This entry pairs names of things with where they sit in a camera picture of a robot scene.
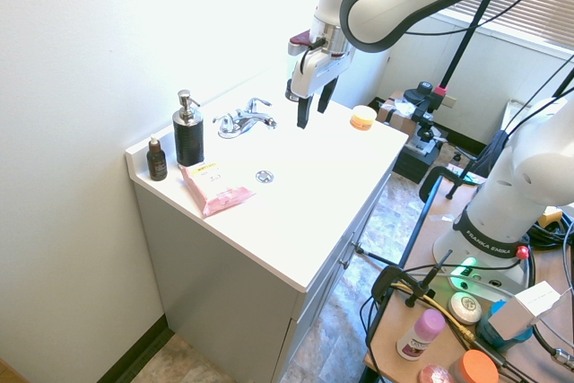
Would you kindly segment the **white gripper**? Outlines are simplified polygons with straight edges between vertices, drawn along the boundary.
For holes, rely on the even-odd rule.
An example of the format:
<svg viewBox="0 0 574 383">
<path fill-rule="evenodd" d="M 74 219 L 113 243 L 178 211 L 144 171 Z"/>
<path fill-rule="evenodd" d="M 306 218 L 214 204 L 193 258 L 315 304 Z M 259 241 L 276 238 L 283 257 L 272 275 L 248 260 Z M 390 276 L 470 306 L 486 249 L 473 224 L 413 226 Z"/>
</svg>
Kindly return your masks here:
<svg viewBox="0 0 574 383">
<path fill-rule="evenodd" d="M 312 95 L 323 87 L 317 111 L 324 113 L 332 98 L 338 76 L 352 62 L 352 51 L 349 50 L 338 56 L 318 48 L 300 58 L 288 80 L 285 97 L 290 101 L 298 101 L 297 127 L 305 129 L 309 121 Z"/>
</svg>

